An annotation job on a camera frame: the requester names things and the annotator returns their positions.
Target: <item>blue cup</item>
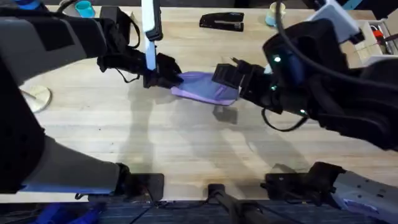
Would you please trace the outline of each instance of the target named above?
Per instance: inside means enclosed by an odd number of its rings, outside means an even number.
[[[75,9],[79,12],[82,18],[92,18],[95,16],[95,11],[89,1],[80,1],[76,3]]]

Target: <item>green led light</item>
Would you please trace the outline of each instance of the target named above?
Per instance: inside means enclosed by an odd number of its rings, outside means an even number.
[[[281,61],[280,57],[279,56],[275,56],[274,62],[280,62],[280,61]]]

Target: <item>black stapler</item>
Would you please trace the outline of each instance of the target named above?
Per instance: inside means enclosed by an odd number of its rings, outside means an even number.
[[[241,12],[219,12],[205,14],[200,18],[200,27],[243,32]]]

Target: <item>cup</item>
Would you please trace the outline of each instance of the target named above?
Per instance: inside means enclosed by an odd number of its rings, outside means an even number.
[[[281,3],[280,4],[280,17],[283,18],[283,16],[286,14],[285,12],[286,6],[285,4]],[[266,24],[269,26],[276,27],[276,2],[272,3],[269,6],[269,10],[267,11],[267,16],[266,16]]]
[[[80,1],[75,4],[75,9],[79,12],[83,18],[92,18],[95,16],[95,11],[89,1]]]

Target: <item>white mug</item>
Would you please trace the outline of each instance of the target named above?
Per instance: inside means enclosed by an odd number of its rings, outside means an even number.
[[[280,4],[280,17],[281,18],[283,18],[283,16],[286,14],[285,10],[286,10],[285,4],[281,3]],[[276,15],[276,2],[272,3],[269,6],[269,10],[267,11],[267,16],[266,16],[266,24],[268,24],[269,26],[276,27],[275,15]]]

